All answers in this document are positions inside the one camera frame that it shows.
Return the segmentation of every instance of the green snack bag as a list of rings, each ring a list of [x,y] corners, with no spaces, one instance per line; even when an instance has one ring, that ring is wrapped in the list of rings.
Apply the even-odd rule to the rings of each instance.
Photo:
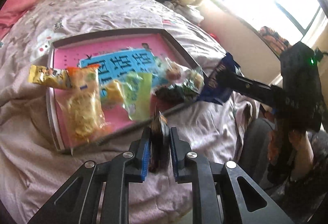
[[[150,117],[150,90],[153,75],[143,72],[129,72],[125,76],[124,106],[131,120],[147,120]]]

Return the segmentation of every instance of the blue label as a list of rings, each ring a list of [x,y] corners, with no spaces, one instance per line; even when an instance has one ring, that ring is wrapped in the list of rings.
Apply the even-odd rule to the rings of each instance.
[[[226,102],[232,93],[232,89],[219,84],[216,77],[224,70],[235,72],[236,67],[239,68],[239,65],[233,60],[232,55],[227,52],[226,56],[219,62],[211,75],[205,80],[204,88],[197,100],[220,105]]]
[[[152,73],[153,87],[167,82],[157,76],[159,68],[155,61],[155,57],[149,50],[144,48],[123,50],[80,60],[82,68],[92,64],[100,65],[98,69],[98,77],[99,84],[101,85],[120,78],[128,72]],[[106,91],[101,90],[100,96],[103,97],[105,95]]]

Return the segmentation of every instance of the clear plastic bag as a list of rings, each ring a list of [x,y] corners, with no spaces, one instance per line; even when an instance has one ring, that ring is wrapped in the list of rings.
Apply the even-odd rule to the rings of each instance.
[[[168,81],[168,85],[157,86],[154,89],[156,97],[172,103],[183,103],[196,98],[204,86],[201,67],[189,69],[181,66],[169,58],[163,64],[161,75]]]
[[[98,66],[68,68],[72,89],[57,98],[62,110],[69,146],[90,143],[111,132],[101,109]]]
[[[121,105],[131,120],[143,121],[150,117],[152,73],[128,72],[100,88],[106,91],[101,103],[105,107]]]

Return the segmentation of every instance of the tray rim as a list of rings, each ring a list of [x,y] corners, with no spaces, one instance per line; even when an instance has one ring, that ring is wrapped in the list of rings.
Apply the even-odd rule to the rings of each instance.
[[[75,44],[75,43],[79,44],[82,42],[92,41],[92,40],[96,40],[96,39],[100,39],[100,38],[105,39],[108,37],[113,38],[115,36],[149,35],[149,34],[160,34],[165,41],[167,40],[175,48],[175,50],[177,50],[177,52],[182,56],[182,58],[186,61],[186,63],[190,66],[191,69],[195,69],[199,66],[198,63],[183,48],[183,46],[180,45],[180,43],[169,32],[167,32],[165,29],[158,29],[158,28],[126,28],[126,29],[104,30],[104,31],[91,32],[91,33],[75,35],[72,37],[60,39],[58,41],[53,42],[50,46],[47,66],[48,67],[53,66],[54,53],[55,53],[56,48],[61,48],[61,47],[66,47],[66,46],[72,47],[72,46],[68,46],[68,45]],[[207,78],[204,71],[203,71],[203,77],[204,77],[204,79]],[[71,149],[65,148],[64,143],[61,139],[61,135],[60,135],[60,139],[58,138],[58,133],[57,133],[56,127],[55,127],[55,123],[57,123],[57,126],[58,126],[58,119],[57,119],[56,109],[53,110],[53,107],[55,106],[55,104],[52,101],[53,96],[54,96],[54,89],[51,87],[48,87],[47,91],[46,91],[46,104],[47,104],[47,114],[48,114],[48,119],[49,119],[49,124],[50,124],[51,135],[52,135],[54,144],[55,144],[58,152],[63,153],[63,154],[71,154]],[[189,107],[194,102],[195,102],[195,100],[178,104],[168,110],[165,110],[163,112],[163,115],[167,117],[173,113],[179,112],[182,109]],[[150,124],[151,120],[152,120],[152,118],[149,118],[145,121],[137,122],[135,124],[127,126],[126,128],[119,129],[109,135],[101,137],[94,142],[91,142],[89,144],[85,143],[80,146],[76,146],[73,149],[74,149],[74,151],[79,151],[82,149],[86,149],[90,145],[101,146],[119,135],[131,132],[132,130],[140,129],[140,128]]]

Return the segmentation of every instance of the blue gripper pad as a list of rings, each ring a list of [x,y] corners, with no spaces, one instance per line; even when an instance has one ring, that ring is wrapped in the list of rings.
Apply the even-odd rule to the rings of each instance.
[[[148,166],[150,160],[150,143],[149,140],[145,143],[144,152],[141,159],[141,179],[144,181],[148,173]]]
[[[172,169],[173,169],[173,176],[175,181],[178,181],[178,156],[177,151],[174,145],[174,140],[172,138],[172,132],[170,132],[170,150],[171,150],[171,159],[172,159]]]
[[[100,85],[117,79],[128,72],[149,72],[153,74],[153,87],[164,84],[164,79],[157,76],[160,70],[154,55],[144,48],[123,50],[80,60],[82,68],[92,64],[100,65],[98,69]],[[106,96],[106,91],[101,90],[100,96]]]

